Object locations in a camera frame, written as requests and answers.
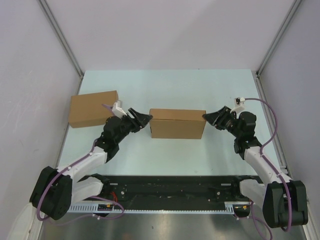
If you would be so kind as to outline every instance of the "black mount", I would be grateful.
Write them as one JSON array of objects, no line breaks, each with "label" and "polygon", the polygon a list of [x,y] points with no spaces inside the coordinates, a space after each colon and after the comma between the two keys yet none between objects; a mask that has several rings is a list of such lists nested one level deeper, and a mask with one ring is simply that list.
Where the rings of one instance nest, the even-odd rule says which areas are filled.
[{"label": "black mount", "polygon": [[107,162],[119,151],[119,143],[129,134],[143,129],[153,118],[152,115],[142,114],[129,108],[129,113],[122,118],[111,116],[105,121],[103,132],[95,142],[95,146],[102,148],[107,154]]},{"label": "black mount", "polygon": [[257,116],[251,112],[244,111],[239,115],[231,112],[231,109],[224,106],[219,111],[207,113],[203,118],[218,130],[227,130],[233,136],[234,151],[241,158],[245,159],[245,150],[250,147],[261,147],[261,143],[255,137],[255,128]]},{"label": "black mount", "polygon": [[[234,176],[106,177],[112,183],[111,191],[117,195],[119,203],[126,210],[219,211],[226,210],[225,202],[249,202],[247,197],[234,194],[237,192]],[[252,178],[261,183],[257,176]]]},{"label": "black mount", "polygon": [[[257,117],[251,112],[242,112],[238,119],[235,112],[224,106],[217,112],[207,113],[202,116],[210,125],[218,130],[227,130],[233,136],[234,151],[239,154],[241,158],[245,159],[245,151],[251,147],[261,147],[261,143],[255,137],[255,127]],[[239,178],[235,183],[240,186],[240,182],[245,178]],[[307,193],[306,187],[301,181],[290,181],[286,183],[292,205],[292,226],[305,225],[308,222],[308,208],[307,208]],[[284,197],[286,193],[285,187],[282,183],[272,182],[266,187],[264,202],[263,202],[263,216],[266,223],[271,228],[287,227],[288,226],[288,199]],[[240,189],[235,195],[242,196]]]},{"label": "black mount", "polygon": [[[58,174],[56,169],[50,166],[44,168],[35,184],[30,197],[30,202],[35,208],[38,207],[42,193],[49,182]],[[41,212],[50,216],[54,220],[62,218],[69,210],[72,197],[72,179],[70,176],[61,175],[50,187],[43,199]]]}]

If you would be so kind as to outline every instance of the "table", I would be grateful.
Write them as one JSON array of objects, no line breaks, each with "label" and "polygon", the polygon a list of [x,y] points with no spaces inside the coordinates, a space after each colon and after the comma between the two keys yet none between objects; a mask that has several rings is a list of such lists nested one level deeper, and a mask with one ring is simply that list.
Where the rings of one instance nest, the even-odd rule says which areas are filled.
[{"label": "table", "polygon": [[[150,108],[206,110],[234,107],[234,98],[258,98],[249,69],[218,70],[108,70],[86,71],[79,94],[117,90],[123,109],[148,113]],[[261,143],[270,138],[260,102],[247,101],[246,110],[257,116],[256,136]],[[85,155],[103,131],[103,125],[68,128],[59,166]],[[135,176],[216,176],[256,175],[234,152],[234,137],[208,123],[203,137],[197,139],[154,139],[147,126],[131,133],[120,150],[94,173]],[[272,144],[265,148],[279,166]]]}]

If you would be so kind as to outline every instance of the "gray wall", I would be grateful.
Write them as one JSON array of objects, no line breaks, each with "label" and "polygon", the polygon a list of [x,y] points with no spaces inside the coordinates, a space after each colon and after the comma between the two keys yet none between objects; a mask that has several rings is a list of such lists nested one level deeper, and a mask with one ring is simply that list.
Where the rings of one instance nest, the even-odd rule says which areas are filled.
[{"label": "gray wall", "polygon": [[36,0],[0,2],[0,239],[54,165],[79,78]]},{"label": "gray wall", "polygon": [[290,170],[307,187],[320,223],[320,1],[306,0],[261,80],[279,118],[279,136]]},{"label": "gray wall", "polygon": [[294,0],[47,0],[86,70],[257,69]]}]

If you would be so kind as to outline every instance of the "wire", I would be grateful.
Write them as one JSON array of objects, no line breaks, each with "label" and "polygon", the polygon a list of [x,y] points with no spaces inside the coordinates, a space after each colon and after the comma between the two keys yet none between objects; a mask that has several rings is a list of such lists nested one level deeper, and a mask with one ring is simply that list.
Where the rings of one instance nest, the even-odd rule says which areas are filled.
[{"label": "wire", "polygon": [[104,103],[102,104],[102,106],[105,107],[106,109],[108,109],[109,112],[112,114],[112,116],[115,116],[115,113],[112,111],[112,107],[113,106],[109,106],[109,105],[104,104]]},{"label": "wire", "polygon": [[[263,240],[273,240],[274,236],[272,235],[271,229],[270,227],[265,223],[265,221],[263,221],[261,218],[254,216],[254,202],[251,201],[250,203],[250,209],[251,209],[251,216],[248,217],[238,217],[236,214],[234,214],[234,216],[236,217],[236,219],[252,219],[253,220],[253,224],[255,226],[255,229],[257,230],[258,234],[260,235],[260,237]],[[260,222],[262,225],[265,226],[265,228],[268,230],[269,234],[270,234],[270,238],[267,239],[264,234],[261,232],[261,230],[258,228],[257,225],[257,221]]]},{"label": "wire", "polygon": [[118,197],[117,197],[116,193],[114,191],[112,191],[111,194],[113,196],[113,201],[118,202]]},{"label": "wire", "polygon": [[262,99],[259,99],[259,98],[254,98],[254,97],[245,98],[245,100],[259,101],[259,102],[265,104],[271,110],[271,112],[272,112],[272,114],[274,116],[274,120],[275,120],[274,132],[273,132],[271,138],[265,144],[263,144],[261,146],[260,155],[268,163],[268,165],[272,168],[272,170],[275,172],[275,174],[279,177],[279,179],[283,183],[283,186],[284,186],[284,189],[285,189],[285,194],[286,194],[287,201],[288,201],[288,225],[287,225],[287,228],[281,227],[281,229],[283,231],[285,231],[285,232],[289,232],[291,230],[291,224],[292,224],[292,203],[291,203],[290,191],[289,191],[289,188],[287,186],[287,183],[286,183],[285,179],[280,175],[280,172],[278,171],[278,169],[272,164],[272,162],[263,153],[263,149],[265,148],[265,146],[268,145],[275,138],[275,136],[277,134],[277,131],[278,131],[278,118],[277,118],[276,112],[274,111],[272,106],[269,103],[267,103],[266,101],[264,101]]},{"label": "wire", "polygon": [[75,221],[77,221],[79,219],[83,219],[83,218],[87,218],[87,217],[97,217],[98,220],[99,219],[112,220],[112,219],[118,219],[118,218],[122,217],[125,214],[124,207],[118,202],[111,201],[111,200],[108,200],[108,199],[105,199],[105,198],[102,198],[102,197],[99,197],[99,196],[91,196],[90,198],[98,199],[98,200],[102,200],[102,201],[113,203],[114,205],[118,205],[121,208],[121,213],[119,215],[116,215],[116,216],[113,216],[113,217],[99,216],[99,215],[95,215],[95,214],[85,214],[85,215],[81,215],[79,217],[76,217],[75,219],[72,219],[72,220],[64,222],[64,223],[55,223],[53,221],[50,221],[50,222],[52,224],[58,226],[58,227],[61,227],[61,226],[65,226],[65,225],[68,225],[70,223],[73,223],[73,222],[75,222]]}]

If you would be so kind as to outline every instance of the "white cable tray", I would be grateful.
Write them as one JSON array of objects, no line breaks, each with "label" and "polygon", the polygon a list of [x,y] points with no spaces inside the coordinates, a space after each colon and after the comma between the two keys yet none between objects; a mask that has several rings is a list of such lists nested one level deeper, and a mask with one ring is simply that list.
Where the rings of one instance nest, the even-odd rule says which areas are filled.
[{"label": "white cable tray", "polygon": [[[108,203],[87,203],[80,202],[70,206],[68,213],[79,213],[79,214],[109,214],[121,213],[120,209],[114,210],[98,210],[99,205],[107,205]],[[126,214],[235,214],[232,204],[226,203],[225,210],[125,210]]]}]

